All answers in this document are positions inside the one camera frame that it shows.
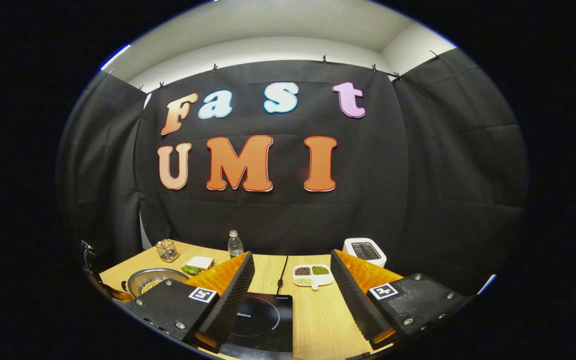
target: blue letter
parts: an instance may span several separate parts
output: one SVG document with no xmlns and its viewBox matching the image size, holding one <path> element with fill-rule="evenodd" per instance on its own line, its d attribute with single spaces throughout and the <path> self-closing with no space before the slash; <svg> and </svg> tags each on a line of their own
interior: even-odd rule
<svg viewBox="0 0 576 360">
<path fill-rule="evenodd" d="M 224 117 L 233 111 L 231 107 L 231 99 L 233 93 L 228 90 L 219 90 L 211 93 L 204 98 L 203 102 L 206 103 L 199 109 L 199 117 L 202 119 L 210 119 L 211 117 Z"/>
<path fill-rule="evenodd" d="M 297 106 L 299 88 L 294 82 L 275 82 L 268 85 L 263 92 L 266 100 L 263 108 L 269 113 L 287 113 Z"/>
</svg>

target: ceiling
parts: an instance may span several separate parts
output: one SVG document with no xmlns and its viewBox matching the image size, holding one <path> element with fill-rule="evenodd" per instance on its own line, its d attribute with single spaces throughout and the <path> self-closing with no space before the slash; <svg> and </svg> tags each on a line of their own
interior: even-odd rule
<svg viewBox="0 0 576 360">
<path fill-rule="evenodd" d="M 411 23 L 369 0 L 210 1 L 133 41 L 105 70 L 127 81 L 188 51 L 256 37 L 308 37 L 381 52 Z"/>
</svg>

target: white plate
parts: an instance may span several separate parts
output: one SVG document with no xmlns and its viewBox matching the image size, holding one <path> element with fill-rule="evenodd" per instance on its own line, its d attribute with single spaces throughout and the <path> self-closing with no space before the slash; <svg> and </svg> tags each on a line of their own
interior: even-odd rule
<svg viewBox="0 0 576 360">
<path fill-rule="evenodd" d="M 322 275 L 314 275 L 313 274 L 313 267 L 322 267 L 327 269 L 328 273 Z M 297 268 L 309 268 L 310 275 L 295 275 L 295 270 Z M 310 285 L 303 285 L 298 284 L 297 279 L 310 279 Z M 307 265 L 297 265 L 292 268 L 292 282 L 297 285 L 298 287 L 311 287 L 313 290 L 317 290 L 322 285 L 332 284 L 335 278 L 332 275 L 332 271 L 330 271 L 330 267 L 328 265 L 323 264 L 307 264 Z"/>
</svg>

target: sandwich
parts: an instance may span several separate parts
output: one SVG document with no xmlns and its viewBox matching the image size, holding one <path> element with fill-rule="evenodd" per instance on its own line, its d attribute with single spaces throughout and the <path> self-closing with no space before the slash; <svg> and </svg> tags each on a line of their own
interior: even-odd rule
<svg viewBox="0 0 576 360">
<path fill-rule="evenodd" d="M 195 256 L 181 266 L 183 272 L 196 275 L 215 266 L 215 259 L 212 257 Z"/>
</svg>

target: power cord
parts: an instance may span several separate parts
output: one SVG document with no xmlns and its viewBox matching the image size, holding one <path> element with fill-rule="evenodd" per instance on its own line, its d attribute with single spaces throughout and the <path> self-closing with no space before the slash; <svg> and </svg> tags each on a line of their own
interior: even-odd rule
<svg viewBox="0 0 576 360">
<path fill-rule="evenodd" d="M 279 289 L 284 285 L 284 271 L 286 270 L 286 264 L 288 264 L 288 255 L 286 255 L 286 261 L 283 262 L 283 269 L 281 269 L 281 276 L 279 277 L 279 281 L 277 281 L 277 294 L 279 295 Z"/>
</svg>

